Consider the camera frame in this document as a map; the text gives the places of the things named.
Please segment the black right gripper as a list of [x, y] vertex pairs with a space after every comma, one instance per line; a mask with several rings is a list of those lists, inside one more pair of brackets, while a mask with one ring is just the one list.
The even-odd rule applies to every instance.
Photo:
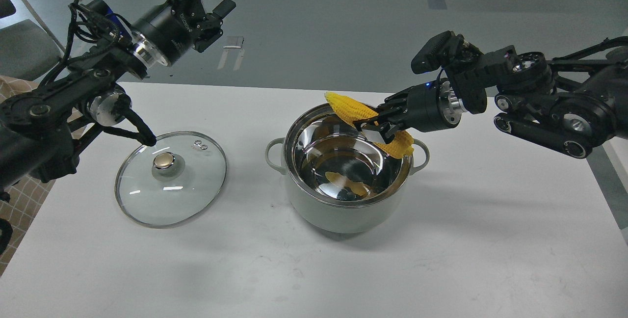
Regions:
[[383, 144], [401, 139], [402, 127], [423, 133], [455, 128], [462, 113], [451, 107], [451, 92], [446, 79], [406, 88], [386, 97], [375, 108], [379, 114], [354, 121], [353, 125], [371, 143]]

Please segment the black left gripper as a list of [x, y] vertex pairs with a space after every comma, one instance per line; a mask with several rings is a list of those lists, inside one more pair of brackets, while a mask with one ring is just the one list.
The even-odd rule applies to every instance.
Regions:
[[133, 28], [159, 51], [164, 65], [171, 67], [192, 47], [202, 53], [215, 43], [223, 34], [223, 20], [236, 6], [233, 0], [222, 0], [202, 17], [175, 9], [204, 9], [202, 0], [167, 0], [137, 19]]

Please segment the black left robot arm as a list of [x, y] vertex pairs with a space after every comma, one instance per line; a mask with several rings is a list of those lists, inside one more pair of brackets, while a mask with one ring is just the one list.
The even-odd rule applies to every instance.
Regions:
[[202, 0], [166, 0], [131, 24], [102, 0], [73, 0], [61, 61], [37, 88], [1, 103], [2, 201], [26, 175], [47, 183], [75, 174], [81, 152], [103, 132], [154, 146], [118, 79], [144, 79], [157, 63], [171, 67], [190, 49], [204, 52], [235, 7], [222, 0], [207, 12]]

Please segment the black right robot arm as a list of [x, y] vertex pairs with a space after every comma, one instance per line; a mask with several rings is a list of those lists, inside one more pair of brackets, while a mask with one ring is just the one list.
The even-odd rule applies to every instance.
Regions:
[[445, 78], [406, 88], [384, 100], [355, 128], [372, 142], [390, 143], [408, 128], [455, 128], [461, 114], [482, 114], [485, 90], [497, 88], [493, 119], [501, 132], [585, 159], [595, 147], [628, 134], [626, 36], [563, 57], [517, 53], [513, 46], [483, 53], [461, 34], [433, 36], [411, 61], [415, 74], [442, 70]]

